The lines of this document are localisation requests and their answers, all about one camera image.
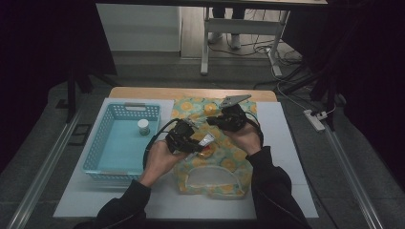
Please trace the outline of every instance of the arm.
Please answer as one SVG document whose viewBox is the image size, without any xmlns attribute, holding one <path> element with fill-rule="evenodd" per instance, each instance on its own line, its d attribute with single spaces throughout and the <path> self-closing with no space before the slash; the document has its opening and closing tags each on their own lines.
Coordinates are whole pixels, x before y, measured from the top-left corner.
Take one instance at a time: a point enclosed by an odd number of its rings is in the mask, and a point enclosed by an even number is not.
<svg viewBox="0 0 405 229">
<path fill-rule="evenodd" d="M 107 202 L 98 212 L 96 220 L 87 228 L 110 228 L 113 225 L 117 226 L 114 228 L 121 229 L 144 228 L 144 208 L 149 201 L 151 187 L 186 156 L 186 153 L 171 154 L 165 141 L 155 142 L 139 180 L 133 180 L 121 198 L 113 198 Z"/>
<path fill-rule="evenodd" d="M 259 228 L 310 228 L 291 195 L 288 174 L 273 165 L 269 146 L 261 149 L 255 128 L 246 123 L 242 130 L 224 134 L 247 152 L 253 166 L 251 189 Z"/>
</svg>

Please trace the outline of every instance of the blue mesh basket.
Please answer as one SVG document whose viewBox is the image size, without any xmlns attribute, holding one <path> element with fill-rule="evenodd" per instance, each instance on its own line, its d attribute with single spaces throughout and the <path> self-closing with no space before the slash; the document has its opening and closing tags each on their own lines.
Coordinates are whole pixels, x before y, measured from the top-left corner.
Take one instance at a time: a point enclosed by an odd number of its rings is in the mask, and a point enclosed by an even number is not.
<svg viewBox="0 0 405 229">
<path fill-rule="evenodd" d="M 141 119 L 149 121 L 148 135 L 139 133 Z M 104 101 L 84 148 L 84 173 L 94 179 L 139 179 L 144 150 L 159 125 L 158 104 Z"/>
</svg>

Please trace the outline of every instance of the white wall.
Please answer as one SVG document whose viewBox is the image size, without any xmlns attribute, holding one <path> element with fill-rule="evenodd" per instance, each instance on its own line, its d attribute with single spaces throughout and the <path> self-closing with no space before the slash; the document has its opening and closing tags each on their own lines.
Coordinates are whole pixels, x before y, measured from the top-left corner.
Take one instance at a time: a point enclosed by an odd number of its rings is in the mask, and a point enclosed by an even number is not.
<svg viewBox="0 0 405 229">
<path fill-rule="evenodd" d="M 111 51 L 181 49 L 180 7 L 96 5 Z"/>
</svg>

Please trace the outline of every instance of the metal rail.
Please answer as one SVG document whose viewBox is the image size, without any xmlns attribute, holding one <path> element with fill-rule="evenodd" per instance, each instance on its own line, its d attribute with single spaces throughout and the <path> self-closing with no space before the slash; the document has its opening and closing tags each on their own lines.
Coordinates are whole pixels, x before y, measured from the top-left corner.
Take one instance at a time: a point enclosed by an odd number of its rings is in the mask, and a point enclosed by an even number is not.
<svg viewBox="0 0 405 229">
<path fill-rule="evenodd" d="M 56 143 L 49 151 L 47 157 L 44 160 L 44 163 L 36 174 L 30 188 L 21 200 L 20 205 L 18 206 L 17 210 L 14 213 L 14 216 L 7 226 L 8 229 L 22 229 L 26 226 L 31 213 L 37 201 L 39 200 L 39 197 L 44 191 L 45 186 L 47 185 L 48 180 L 53 173 L 53 169 L 57 161 L 59 160 L 65 149 L 66 144 L 68 143 L 69 137 L 75 128 L 75 124 L 81 116 L 81 108 L 83 107 L 83 104 L 86 103 L 88 98 L 88 95 L 86 94 L 84 94 L 83 96 L 84 99 L 79 104 L 77 113 L 73 116 L 72 121 L 65 125 Z"/>
<path fill-rule="evenodd" d="M 336 155 L 336 158 L 342 167 L 342 171 L 345 174 L 346 179 L 348 180 L 349 185 L 351 186 L 354 196 L 357 198 L 360 209 L 363 212 L 364 218 L 367 223 L 369 223 L 370 228 L 372 229 L 383 229 L 381 220 L 378 217 L 378 214 L 373 207 L 373 204 L 370 200 L 369 195 L 364 190 L 363 185 L 361 184 L 355 170 L 352 167 L 350 160 L 348 159 L 345 150 L 340 143 L 339 138 L 336 133 L 333 132 L 330 127 L 327 125 L 326 134 L 328 141 Z"/>
</svg>

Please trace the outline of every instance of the shoe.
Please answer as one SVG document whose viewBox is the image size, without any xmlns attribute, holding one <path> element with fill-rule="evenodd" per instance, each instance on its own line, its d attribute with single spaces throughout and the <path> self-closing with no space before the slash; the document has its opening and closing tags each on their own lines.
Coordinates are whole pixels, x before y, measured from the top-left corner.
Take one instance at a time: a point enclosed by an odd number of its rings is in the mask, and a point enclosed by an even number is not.
<svg viewBox="0 0 405 229">
<path fill-rule="evenodd" d="M 239 35 L 231 35 L 230 38 L 230 48 L 232 50 L 239 50 L 241 48 L 241 40 Z"/>
<path fill-rule="evenodd" d="M 219 40 L 221 40 L 221 38 L 223 38 L 223 34 L 220 32 L 211 32 L 208 35 L 208 43 L 209 44 L 215 44 L 217 43 Z"/>
</svg>

